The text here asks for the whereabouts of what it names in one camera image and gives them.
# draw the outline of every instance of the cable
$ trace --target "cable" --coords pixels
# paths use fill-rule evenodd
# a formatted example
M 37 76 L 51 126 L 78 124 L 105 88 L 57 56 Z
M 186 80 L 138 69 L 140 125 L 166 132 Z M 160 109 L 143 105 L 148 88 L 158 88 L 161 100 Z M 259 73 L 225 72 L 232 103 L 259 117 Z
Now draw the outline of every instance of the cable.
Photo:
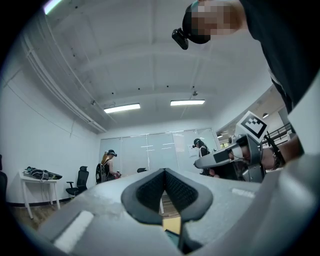
M 243 160 L 246 160 L 246 161 L 250 160 L 250 156 L 247 157 L 247 158 L 246 157 L 239 157 L 239 156 L 234 155 L 234 153 L 232 151 L 229 154 L 233 155 L 233 159 L 238 158 L 238 159 L 243 159 Z

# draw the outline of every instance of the white table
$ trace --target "white table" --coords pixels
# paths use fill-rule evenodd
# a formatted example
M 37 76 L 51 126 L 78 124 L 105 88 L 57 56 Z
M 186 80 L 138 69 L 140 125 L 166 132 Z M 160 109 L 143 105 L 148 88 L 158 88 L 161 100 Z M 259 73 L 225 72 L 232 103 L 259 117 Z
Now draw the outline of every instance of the white table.
M 60 209 L 60 202 L 58 200 L 57 197 L 57 191 L 56 191 L 56 183 L 58 181 L 58 179 L 48 179 L 48 180 L 41 180 L 41 179 L 36 179 L 33 178 L 31 175 L 25 175 L 22 171 L 19 172 L 20 174 L 20 179 L 21 179 L 21 184 L 22 184 L 22 193 L 23 193 L 23 200 L 24 200 L 24 205 L 28 210 L 29 216 L 31 219 L 34 218 L 34 216 L 32 215 L 31 209 L 30 209 L 30 205 L 28 202 L 28 198 L 27 198 L 27 189 L 26 189 L 26 183 L 45 183 L 45 184 L 49 184 L 49 197 L 50 197 L 50 204 L 53 205 L 53 201 L 52 201 L 52 186 L 54 189 L 54 195 L 55 195 L 55 199 L 56 199 L 56 205 L 57 208 Z

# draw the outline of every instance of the ceiling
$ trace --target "ceiling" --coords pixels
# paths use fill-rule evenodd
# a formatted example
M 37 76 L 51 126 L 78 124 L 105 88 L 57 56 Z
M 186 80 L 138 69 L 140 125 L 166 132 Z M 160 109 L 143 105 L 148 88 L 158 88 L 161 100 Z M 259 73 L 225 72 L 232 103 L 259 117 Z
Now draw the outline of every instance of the ceiling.
M 57 85 L 105 129 L 211 118 L 212 109 L 259 86 L 256 81 L 269 75 L 261 46 L 247 31 L 203 45 L 189 42 L 189 49 L 182 50 L 171 33 L 181 26 L 191 2 L 62 0 L 40 21 L 47 23 L 54 46 L 41 48 L 48 37 L 33 43 L 39 46 L 39 58 L 57 47 L 54 58 L 62 56 L 67 67 L 59 65 L 73 83 L 63 81 L 57 71 Z M 47 63 L 49 73 L 54 72 L 53 62 Z M 206 100 L 203 106 L 170 107 L 171 100 L 189 99 L 194 90 L 195 99 Z M 109 116 L 103 112 L 131 103 L 140 103 L 141 109 Z
M 283 107 L 285 107 L 285 103 L 276 87 L 272 85 L 260 98 L 258 98 L 251 106 L 245 109 L 237 118 L 217 132 L 217 134 L 222 134 L 222 137 L 219 138 L 219 141 L 224 142 L 227 140 L 229 138 L 228 133 L 234 134 L 236 130 L 236 124 L 245 115 L 245 113 L 247 113 L 247 111 L 251 111 L 258 117 L 262 118 L 264 113 L 272 115 L 274 112 L 278 112 Z

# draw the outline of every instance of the wrist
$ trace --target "wrist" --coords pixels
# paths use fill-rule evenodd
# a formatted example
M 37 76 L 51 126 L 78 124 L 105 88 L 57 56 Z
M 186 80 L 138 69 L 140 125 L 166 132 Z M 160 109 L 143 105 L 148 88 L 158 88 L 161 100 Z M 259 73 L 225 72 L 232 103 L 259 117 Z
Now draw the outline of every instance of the wrist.
M 271 148 L 263 149 L 261 163 L 267 170 L 270 170 L 275 166 L 274 152 Z

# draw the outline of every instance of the black office chair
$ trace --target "black office chair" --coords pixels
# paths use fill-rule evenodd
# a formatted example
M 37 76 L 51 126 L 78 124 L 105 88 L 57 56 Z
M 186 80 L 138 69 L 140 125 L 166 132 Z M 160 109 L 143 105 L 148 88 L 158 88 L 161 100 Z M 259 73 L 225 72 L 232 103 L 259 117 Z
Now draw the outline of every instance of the black office chair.
M 6 201 L 8 178 L 7 175 L 2 172 L 2 155 L 0 154 L 0 196 L 1 200 Z
M 70 188 L 67 188 L 65 191 L 72 196 L 77 196 L 83 191 L 87 190 L 87 179 L 89 176 L 89 172 L 87 171 L 87 166 L 81 166 L 78 172 L 78 180 L 76 181 L 77 187 L 72 187 L 72 181 L 68 181 L 67 183 L 70 184 Z
M 146 170 L 146 168 L 139 168 L 138 170 L 136 170 L 137 173 L 142 173 L 142 172 L 146 172 L 148 170 Z

